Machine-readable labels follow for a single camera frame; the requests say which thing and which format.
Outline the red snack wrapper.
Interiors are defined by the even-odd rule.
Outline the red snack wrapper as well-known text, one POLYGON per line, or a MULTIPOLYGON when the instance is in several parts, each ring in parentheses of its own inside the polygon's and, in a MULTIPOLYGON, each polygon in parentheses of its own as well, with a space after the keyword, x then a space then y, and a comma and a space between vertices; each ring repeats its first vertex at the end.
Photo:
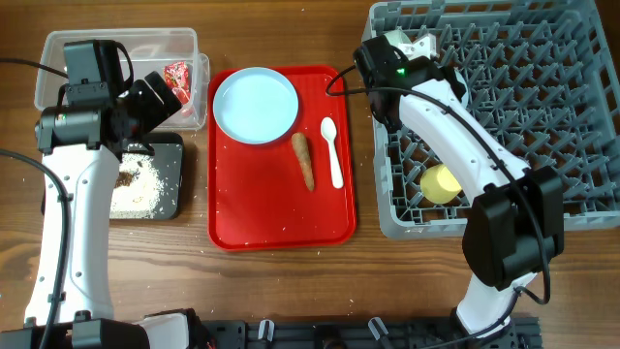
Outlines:
POLYGON ((190 70, 186 62, 179 61, 164 67, 166 85, 183 105, 191 98, 190 70))

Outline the brown food scrap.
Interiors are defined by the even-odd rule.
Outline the brown food scrap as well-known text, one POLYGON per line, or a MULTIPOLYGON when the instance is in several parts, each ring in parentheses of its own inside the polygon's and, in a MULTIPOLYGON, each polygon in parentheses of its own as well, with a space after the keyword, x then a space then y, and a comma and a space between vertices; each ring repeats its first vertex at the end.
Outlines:
POLYGON ((121 187, 121 186, 130 186, 131 183, 134 181, 134 177, 135 175, 133 173, 120 172, 115 182, 115 188, 121 187))

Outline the white rice pile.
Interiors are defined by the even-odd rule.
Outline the white rice pile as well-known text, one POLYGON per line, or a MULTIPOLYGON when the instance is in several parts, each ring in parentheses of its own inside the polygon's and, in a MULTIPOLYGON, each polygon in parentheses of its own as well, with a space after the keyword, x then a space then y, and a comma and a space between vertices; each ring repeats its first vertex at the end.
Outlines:
POLYGON ((153 219, 160 208, 164 182, 154 166, 154 159, 142 154, 125 153, 119 172, 135 175, 130 186, 114 187, 110 219, 153 219))

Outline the yellow plastic cup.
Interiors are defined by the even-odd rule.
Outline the yellow plastic cup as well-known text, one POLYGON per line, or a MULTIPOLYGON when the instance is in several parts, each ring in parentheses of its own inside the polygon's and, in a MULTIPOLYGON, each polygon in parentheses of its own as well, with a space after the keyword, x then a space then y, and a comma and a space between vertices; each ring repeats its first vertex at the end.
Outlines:
POLYGON ((428 168, 422 174, 419 185, 423 196, 436 205, 452 201, 462 191, 461 185, 445 164, 428 168))

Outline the light blue bowl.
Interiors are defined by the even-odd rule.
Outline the light blue bowl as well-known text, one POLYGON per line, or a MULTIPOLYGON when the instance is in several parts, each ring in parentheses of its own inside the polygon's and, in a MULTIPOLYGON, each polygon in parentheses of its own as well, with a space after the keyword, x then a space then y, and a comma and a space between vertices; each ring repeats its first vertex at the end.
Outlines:
POLYGON ((467 86, 467 82, 464 77, 458 72, 455 71, 455 88, 453 89, 455 96, 459 99, 463 108, 467 108, 470 101, 470 91, 467 86))

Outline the green bowl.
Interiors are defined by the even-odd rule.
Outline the green bowl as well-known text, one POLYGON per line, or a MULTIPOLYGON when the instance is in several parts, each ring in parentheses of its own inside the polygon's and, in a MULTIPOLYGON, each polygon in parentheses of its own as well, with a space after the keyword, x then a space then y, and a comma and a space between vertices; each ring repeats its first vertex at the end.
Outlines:
POLYGON ((391 46, 404 50, 412 44, 410 38, 402 30, 392 30, 384 34, 391 46))

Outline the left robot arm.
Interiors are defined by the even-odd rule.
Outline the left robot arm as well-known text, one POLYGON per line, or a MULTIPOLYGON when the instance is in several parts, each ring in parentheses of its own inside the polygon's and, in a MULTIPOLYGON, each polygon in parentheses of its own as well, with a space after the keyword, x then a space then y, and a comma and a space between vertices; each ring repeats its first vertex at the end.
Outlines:
POLYGON ((136 79, 113 40, 64 46, 65 83, 35 126, 45 176, 45 216, 37 278, 23 327, 5 348, 208 348, 213 340, 191 308, 136 323, 113 315, 109 214, 126 143, 139 143, 181 105, 162 77, 136 79))

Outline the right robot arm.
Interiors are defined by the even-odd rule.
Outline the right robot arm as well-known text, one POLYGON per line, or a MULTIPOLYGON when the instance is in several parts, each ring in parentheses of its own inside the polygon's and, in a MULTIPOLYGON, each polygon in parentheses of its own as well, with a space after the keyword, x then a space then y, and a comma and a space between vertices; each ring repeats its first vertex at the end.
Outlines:
POLYGON ((434 35, 411 42, 395 30, 364 41, 354 62, 374 118, 421 137, 471 204, 462 250, 473 276, 455 315, 470 338, 485 338, 509 323, 536 275, 550 284, 549 263, 565 245, 562 180, 485 131, 463 106, 466 84, 437 55, 434 35))

